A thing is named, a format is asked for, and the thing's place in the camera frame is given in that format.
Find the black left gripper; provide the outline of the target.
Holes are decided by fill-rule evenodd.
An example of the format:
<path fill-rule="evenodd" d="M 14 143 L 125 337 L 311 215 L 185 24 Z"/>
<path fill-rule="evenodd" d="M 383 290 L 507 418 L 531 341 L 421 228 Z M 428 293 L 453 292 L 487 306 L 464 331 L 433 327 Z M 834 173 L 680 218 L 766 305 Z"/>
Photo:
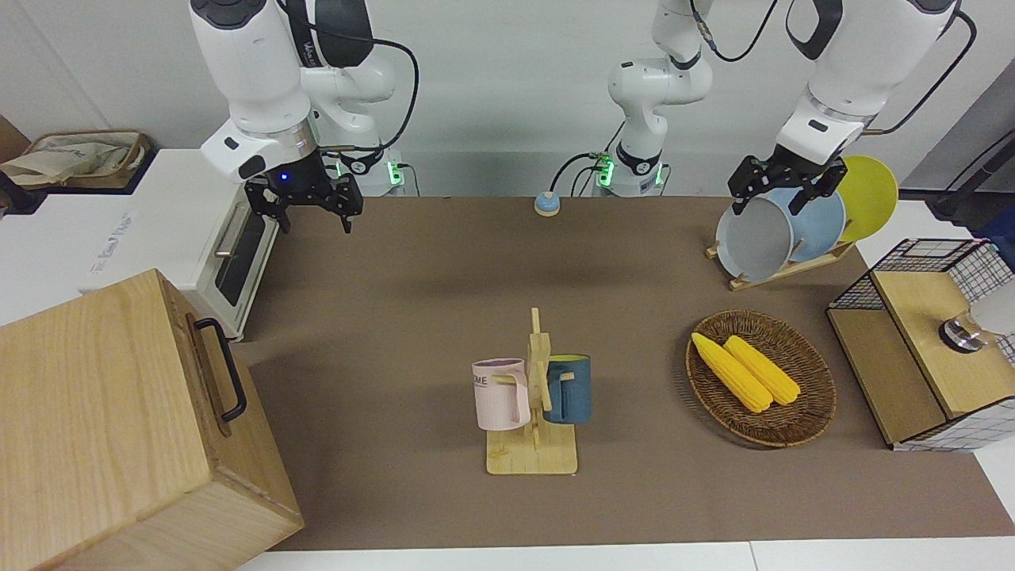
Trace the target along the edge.
<path fill-rule="evenodd" d="M 847 173 L 843 159 L 834 159 L 829 166 L 819 165 L 784 146 L 773 148 L 765 161 L 746 156 L 729 177 L 733 215 L 740 216 L 751 199 L 766 191 L 798 187 L 791 199 L 791 214 L 798 216 L 810 202 L 833 195 Z"/>

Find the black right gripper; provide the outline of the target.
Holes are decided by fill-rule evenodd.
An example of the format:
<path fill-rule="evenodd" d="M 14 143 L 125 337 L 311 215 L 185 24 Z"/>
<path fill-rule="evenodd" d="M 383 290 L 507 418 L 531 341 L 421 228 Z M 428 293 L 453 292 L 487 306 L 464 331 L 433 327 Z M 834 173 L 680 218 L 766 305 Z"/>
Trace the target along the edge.
<path fill-rule="evenodd" d="M 279 231 L 290 232 L 289 205 L 318 205 L 332 209 L 344 232 L 352 232 L 353 217 L 362 214 L 365 198 L 355 176 L 327 176 L 320 151 L 304 158 L 271 167 L 260 176 L 265 183 L 247 181 L 244 194 L 253 213 L 272 218 Z"/>

